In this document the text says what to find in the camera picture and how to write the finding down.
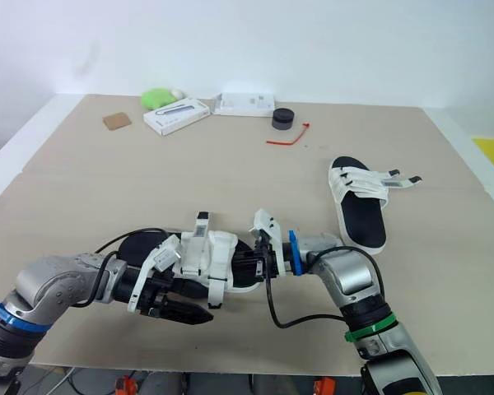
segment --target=sole of slipper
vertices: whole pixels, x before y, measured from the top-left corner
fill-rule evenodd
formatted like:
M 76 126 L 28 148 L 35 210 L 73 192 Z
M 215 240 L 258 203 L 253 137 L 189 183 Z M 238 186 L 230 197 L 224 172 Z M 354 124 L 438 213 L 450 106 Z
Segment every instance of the sole of slipper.
M 333 168 L 333 163 L 334 160 L 331 161 L 331 163 L 328 166 L 328 174 L 329 171 Z M 329 185 L 329 179 L 328 179 L 328 186 L 329 190 L 331 190 L 331 196 L 333 197 L 333 203 L 335 204 L 335 211 L 337 212 L 337 219 L 338 219 L 338 229 L 340 231 L 340 238 L 342 239 L 344 245 L 351 245 L 352 247 L 358 247 L 359 249 L 362 249 L 366 251 L 369 255 L 376 255 L 378 253 L 381 253 L 382 250 L 384 249 L 384 244 L 380 247 L 366 247 L 365 245 L 361 245 L 357 243 L 355 240 L 353 240 L 346 229 L 346 222 L 344 221 L 344 214 L 343 214 L 343 209 L 340 204 L 335 202 L 335 197 L 333 196 L 333 190 L 331 189 L 331 185 Z

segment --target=orange clip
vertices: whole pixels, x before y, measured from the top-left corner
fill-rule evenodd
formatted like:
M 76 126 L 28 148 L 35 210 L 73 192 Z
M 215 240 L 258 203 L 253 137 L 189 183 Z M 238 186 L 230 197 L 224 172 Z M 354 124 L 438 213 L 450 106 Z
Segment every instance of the orange clip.
M 119 377 L 115 382 L 115 395 L 137 395 L 137 381 L 128 377 Z
M 314 395 L 334 395 L 337 389 L 337 382 L 330 377 L 323 377 L 315 381 Z

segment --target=green object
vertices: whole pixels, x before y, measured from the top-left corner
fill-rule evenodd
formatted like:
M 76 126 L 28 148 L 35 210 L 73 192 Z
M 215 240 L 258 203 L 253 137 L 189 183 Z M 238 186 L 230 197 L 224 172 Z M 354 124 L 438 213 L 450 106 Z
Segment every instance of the green object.
M 177 99 L 168 89 L 150 89 L 141 95 L 141 104 L 147 109 L 159 109 L 165 105 L 170 105 Z
M 387 328 L 395 321 L 397 321 L 397 319 L 395 318 L 395 315 L 392 313 L 388 317 L 381 319 L 378 323 L 374 323 L 369 327 L 359 329 L 358 331 L 355 332 L 347 331 L 346 334 L 344 335 L 344 338 L 346 339 L 346 342 L 354 343 L 357 340 L 359 340 L 361 337 L 373 335 L 374 333 L 384 328 Z

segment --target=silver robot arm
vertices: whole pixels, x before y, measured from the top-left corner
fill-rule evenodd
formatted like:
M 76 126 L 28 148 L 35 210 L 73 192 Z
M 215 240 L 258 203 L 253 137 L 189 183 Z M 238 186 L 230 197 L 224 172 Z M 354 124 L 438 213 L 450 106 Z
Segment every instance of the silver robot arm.
M 110 258 L 101 274 L 105 257 L 92 253 L 41 258 L 22 269 L 15 289 L 0 303 L 0 378 L 13 380 L 27 366 L 36 345 L 68 308 L 81 307 L 82 300 L 88 300 L 84 305 L 113 300 L 127 265 Z
M 370 395 L 441 395 L 430 366 L 384 301 L 380 273 L 358 252 L 333 251 L 316 257 L 320 251 L 342 246 L 335 236 L 297 241 L 301 261 L 322 279 L 346 319 L 346 340 L 367 360 L 361 369 L 366 391 Z

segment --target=blue part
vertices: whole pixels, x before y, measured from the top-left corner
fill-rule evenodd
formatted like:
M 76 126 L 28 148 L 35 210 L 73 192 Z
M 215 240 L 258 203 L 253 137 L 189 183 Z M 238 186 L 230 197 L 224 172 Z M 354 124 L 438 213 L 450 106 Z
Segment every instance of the blue part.
M 47 332 L 51 325 L 39 325 L 37 323 L 28 323 L 23 319 L 19 319 L 12 314 L 9 314 L 7 310 L 4 309 L 3 304 L 0 303 L 0 319 L 5 321 L 9 325 L 12 325 L 15 328 L 22 329 L 27 332 L 36 332 L 42 333 Z
M 300 260 L 300 252 L 298 251 L 298 242 L 296 240 L 295 232 L 289 230 L 289 242 L 291 243 L 291 251 L 293 252 L 293 264 L 295 265 L 295 276 L 301 276 L 302 262 Z

